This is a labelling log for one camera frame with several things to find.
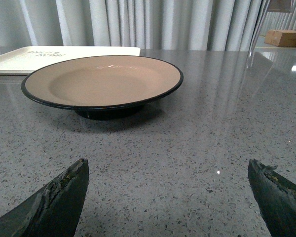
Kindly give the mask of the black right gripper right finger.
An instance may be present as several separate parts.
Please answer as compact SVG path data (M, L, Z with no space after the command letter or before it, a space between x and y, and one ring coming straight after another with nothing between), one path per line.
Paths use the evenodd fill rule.
M249 160L248 179L261 216L273 237L296 237L296 184L275 166Z

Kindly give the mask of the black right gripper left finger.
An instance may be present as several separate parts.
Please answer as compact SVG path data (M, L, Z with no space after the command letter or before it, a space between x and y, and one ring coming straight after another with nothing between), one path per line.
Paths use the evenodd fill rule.
M0 217L0 237L73 237L88 183L88 161L79 159Z

